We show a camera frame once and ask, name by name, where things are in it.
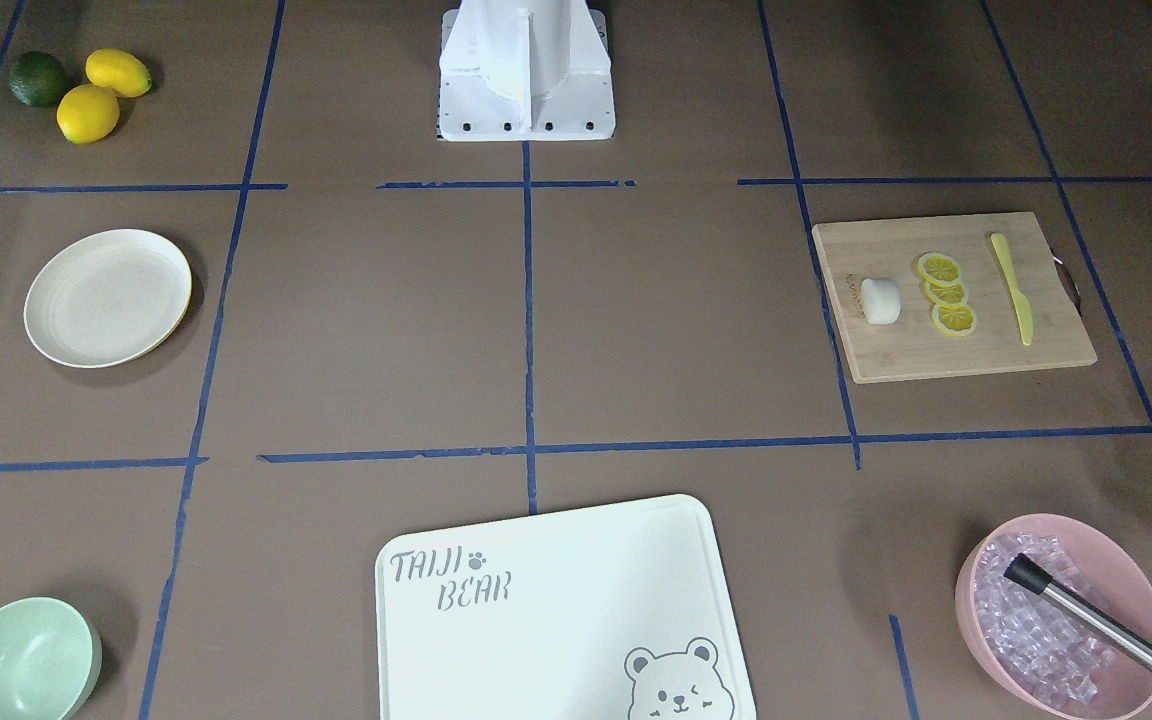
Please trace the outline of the bamboo cutting board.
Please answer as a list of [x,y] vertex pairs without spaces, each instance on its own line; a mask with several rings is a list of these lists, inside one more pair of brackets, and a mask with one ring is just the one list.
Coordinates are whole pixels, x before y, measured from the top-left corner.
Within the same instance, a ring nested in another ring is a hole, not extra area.
[[812,234],[855,382],[1097,359],[1030,211],[818,223]]

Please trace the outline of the white bear serving tray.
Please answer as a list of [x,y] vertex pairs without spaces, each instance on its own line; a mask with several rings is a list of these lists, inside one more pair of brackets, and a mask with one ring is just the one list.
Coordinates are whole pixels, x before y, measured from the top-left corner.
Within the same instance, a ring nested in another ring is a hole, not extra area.
[[382,719],[755,719],[710,511],[667,495],[397,536]]

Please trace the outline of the yellow plastic knife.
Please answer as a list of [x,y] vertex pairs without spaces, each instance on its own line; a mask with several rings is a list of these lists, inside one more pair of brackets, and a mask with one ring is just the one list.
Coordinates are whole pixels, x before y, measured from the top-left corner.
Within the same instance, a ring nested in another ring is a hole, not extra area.
[[1005,233],[991,232],[990,245],[993,253],[995,253],[998,266],[1000,266],[1001,273],[1005,275],[1005,285],[1007,291],[1009,291],[1011,310],[1014,310],[1016,324],[1018,324],[1021,344],[1030,347],[1033,343],[1036,329],[1033,310],[1025,293],[1021,291],[1018,273],[1016,273],[1015,263],[1011,260],[1009,240],[1007,240]]

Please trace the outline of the top lemon slice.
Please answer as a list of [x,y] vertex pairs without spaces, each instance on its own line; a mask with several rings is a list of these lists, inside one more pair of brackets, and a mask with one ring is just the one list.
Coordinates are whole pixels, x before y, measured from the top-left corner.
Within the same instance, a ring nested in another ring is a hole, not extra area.
[[957,260],[943,252],[924,252],[915,260],[916,273],[925,283],[952,287],[963,283],[963,268]]

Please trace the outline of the pink bowl with ice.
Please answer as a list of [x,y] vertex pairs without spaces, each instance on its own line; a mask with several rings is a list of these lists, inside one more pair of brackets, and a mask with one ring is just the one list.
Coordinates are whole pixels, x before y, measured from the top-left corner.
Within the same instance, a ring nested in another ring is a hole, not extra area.
[[992,530],[961,564],[957,624],[973,659],[1053,717],[1140,715],[1152,674],[1093,626],[1005,578],[1020,555],[1152,644],[1152,584],[1126,550],[1083,521],[1030,514]]

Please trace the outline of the yellow lemon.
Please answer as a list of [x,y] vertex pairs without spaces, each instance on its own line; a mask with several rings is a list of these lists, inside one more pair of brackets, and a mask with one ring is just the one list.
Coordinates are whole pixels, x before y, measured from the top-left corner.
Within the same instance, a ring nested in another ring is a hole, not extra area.
[[55,118],[65,141],[82,145],[108,137],[122,118],[122,109],[109,88],[79,85],[65,94]]
[[84,61],[84,73],[92,85],[109,88],[118,97],[141,97],[154,88],[147,65],[128,51],[116,47],[94,50]]

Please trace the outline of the mint green bowl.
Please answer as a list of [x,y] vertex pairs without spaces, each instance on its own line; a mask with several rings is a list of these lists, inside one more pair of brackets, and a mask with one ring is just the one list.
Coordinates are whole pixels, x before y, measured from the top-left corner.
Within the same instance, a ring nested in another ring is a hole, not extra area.
[[71,719],[101,669],[100,635],[69,602],[29,597],[0,607],[0,719]]

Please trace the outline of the bottom lemon slice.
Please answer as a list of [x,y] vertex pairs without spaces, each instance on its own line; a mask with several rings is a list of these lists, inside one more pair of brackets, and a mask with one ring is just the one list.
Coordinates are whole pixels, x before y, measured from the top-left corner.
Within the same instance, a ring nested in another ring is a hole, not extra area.
[[952,338],[967,338],[977,329],[977,314],[968,304],[947,306],[932,304],[931,323],[937,331]]

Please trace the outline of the green lime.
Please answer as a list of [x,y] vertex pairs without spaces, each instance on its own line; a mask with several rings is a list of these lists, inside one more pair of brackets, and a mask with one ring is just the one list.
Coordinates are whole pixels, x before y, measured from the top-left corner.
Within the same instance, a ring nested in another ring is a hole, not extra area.
[[50,53],[26,51],[9,70],[9,90],[29,108],[55,108],[74,88],[65,65]]

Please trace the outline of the middle lemon slice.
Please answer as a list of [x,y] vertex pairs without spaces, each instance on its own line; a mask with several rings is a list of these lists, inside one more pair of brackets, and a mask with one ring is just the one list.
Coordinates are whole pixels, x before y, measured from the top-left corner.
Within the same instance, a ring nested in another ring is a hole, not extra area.
[[923,281],[922,291],[938,306],[955,309],[955,306],[968,306],[970,301],[970,293],[964,285],[935,285]]

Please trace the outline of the lower yellow lemon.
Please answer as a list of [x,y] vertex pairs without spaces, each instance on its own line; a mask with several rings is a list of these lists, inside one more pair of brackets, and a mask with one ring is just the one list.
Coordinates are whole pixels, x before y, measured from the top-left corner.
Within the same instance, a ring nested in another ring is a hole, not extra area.
[[122,109],[109,88],[79,85],[65,94],[55,118],[65,141],[82,145],[108,137],[122,118]]

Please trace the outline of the lemon slice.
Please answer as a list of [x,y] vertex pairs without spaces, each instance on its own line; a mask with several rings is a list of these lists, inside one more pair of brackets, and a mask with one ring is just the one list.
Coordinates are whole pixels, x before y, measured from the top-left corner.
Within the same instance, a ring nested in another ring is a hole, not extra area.
[[931,323],[937,331],[952,338],[967,338],[977,329],[977,314],[968,304],[947,306],[932,304]]
[[915,260],[916,273],[925,283],[952,287],[963,283],[963,268],[957,260],[943,252],[924,252]]
[[923,281],[922,291],[938,306],[955,309],[955,306],[968,306],[970,301],[970,293],[964,285],[935,285]]

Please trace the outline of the cream round plate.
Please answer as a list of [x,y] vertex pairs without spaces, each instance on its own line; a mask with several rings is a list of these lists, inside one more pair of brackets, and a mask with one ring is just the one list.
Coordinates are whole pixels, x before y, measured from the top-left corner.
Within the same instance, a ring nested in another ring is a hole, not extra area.
[[26,338],[46,359],[100,369],[136,361],[179,328],[194,295],[182,250],[154,232],[99,232],[65,247],[35,276]]

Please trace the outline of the upper yellow lemon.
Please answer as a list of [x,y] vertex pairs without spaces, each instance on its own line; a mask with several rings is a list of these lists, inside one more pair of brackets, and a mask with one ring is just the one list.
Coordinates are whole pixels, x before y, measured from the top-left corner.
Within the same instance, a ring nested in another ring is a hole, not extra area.
[[92,85],[109,88],[118,97],[141,97],[154,88],[147,65],[128,51],[116,47],[94,50],[84,61],[84,73]]

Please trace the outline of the metal rod black tip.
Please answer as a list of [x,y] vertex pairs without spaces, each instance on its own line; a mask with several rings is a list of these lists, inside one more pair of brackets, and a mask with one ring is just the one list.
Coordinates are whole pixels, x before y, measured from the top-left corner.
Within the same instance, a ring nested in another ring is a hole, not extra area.
[[1010,564],[1007,564],[1005,578],[1011,579],[1011,583],[1018,584],[1029,593],[1064,611],[1066,615],[1078,619],[1094,632],[1100,632],[1108,643],[1114,644],[1126,655],[1132,657],[1135,662],[1146,667],[1152,673],[1151,642],[1134,632],[1128,626],[1119,623],[1115,617],[1106,614],[1093,602],[1084,600],[1073,589],[1064,588],[1064,584],[1053,579],[1049,573],[1024,553],[1020,553],[1011,559]]

